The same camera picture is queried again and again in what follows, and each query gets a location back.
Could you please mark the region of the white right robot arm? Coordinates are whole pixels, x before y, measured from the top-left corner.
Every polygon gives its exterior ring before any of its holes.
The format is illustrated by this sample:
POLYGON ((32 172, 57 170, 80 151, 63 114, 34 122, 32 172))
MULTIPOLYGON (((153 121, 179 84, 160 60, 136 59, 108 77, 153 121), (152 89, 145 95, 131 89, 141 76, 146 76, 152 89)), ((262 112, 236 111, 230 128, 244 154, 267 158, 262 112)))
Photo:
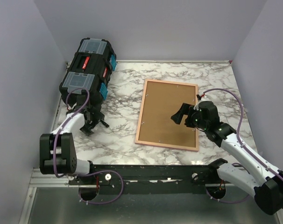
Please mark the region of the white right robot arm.
POLYGON ((239 137, 234 128, 221 122, 213 102, 183 103, 171 119, 180 124, 183 116, 186 116, 186 127, 202 130, 210 141, 227 151, 245 169, 241 171, 231 163, 224 163, 208 169, 209 181, 217 183, 222 179, 234 184, 252 196, 268 215, 283 209, 283 170, 267 162, 239 137))

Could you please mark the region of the green black screwdriver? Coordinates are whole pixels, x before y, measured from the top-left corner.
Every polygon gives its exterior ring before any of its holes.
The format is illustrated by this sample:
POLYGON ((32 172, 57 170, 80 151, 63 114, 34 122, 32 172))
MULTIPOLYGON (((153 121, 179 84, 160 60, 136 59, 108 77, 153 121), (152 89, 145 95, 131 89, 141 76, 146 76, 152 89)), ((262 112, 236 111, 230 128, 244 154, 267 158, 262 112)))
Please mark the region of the green black screwdriver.
POLYGON ((109 127, 109 125, 108 125, 104 120, 101 119, 100 122, 101 122, 101 124, 103 124, 106 128, 109 127))

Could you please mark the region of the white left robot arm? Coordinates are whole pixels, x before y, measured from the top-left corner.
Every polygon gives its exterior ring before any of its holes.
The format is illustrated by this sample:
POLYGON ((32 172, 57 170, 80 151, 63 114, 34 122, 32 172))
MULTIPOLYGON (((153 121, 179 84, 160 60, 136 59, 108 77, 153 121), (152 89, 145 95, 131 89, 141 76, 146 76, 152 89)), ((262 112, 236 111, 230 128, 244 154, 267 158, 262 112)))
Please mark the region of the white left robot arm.
POLYGON ((76 156, 73 137, 78 131, 86 135, 92 134, 92 129, 104 118, 100 112, 103 97, 78 95, 75 104, 65 103, 69 108, 62 124, 51 133, 42 134, 39 142, 40 171, 44 175, 54 174, 60 178, 64 175, 79 175, 85 184, 95 181, 96 174, 90 169, 89 161, 80 160, 76 156))

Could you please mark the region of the pink picture frame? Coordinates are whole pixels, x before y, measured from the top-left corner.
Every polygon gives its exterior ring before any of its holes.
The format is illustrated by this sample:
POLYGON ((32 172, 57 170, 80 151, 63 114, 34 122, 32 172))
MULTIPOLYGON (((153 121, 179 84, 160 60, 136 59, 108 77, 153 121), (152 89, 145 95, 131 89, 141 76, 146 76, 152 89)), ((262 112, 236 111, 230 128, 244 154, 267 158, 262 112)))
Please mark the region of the pink picture frame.
POLYGON ((171 120, 182 103, 197 103, 196 94, 197 84, 146 79, 135 143, 199 151, 198 130, 171 120))

